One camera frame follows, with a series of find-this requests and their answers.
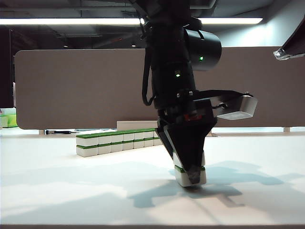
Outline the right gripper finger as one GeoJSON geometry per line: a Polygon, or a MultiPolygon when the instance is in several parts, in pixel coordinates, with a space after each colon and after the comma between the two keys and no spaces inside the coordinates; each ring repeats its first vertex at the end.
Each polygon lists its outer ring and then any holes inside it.
{"type": "Polygon", "coordinates": [[[279,60],[304,57],[305,55],[305,23],[301,22],[292,35],[277,51],[273,52],[274,57],[279,60]]]}

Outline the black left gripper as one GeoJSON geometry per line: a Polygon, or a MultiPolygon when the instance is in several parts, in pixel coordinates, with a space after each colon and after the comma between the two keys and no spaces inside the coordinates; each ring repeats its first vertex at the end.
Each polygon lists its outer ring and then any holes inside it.
{"type": "Polygon", "coordinates": [[[155,129],[170,157],[181,162],[191,185],[204,183],[204,139],[217,123],[209,99],[155,99],[159,121],[155,129]]]}

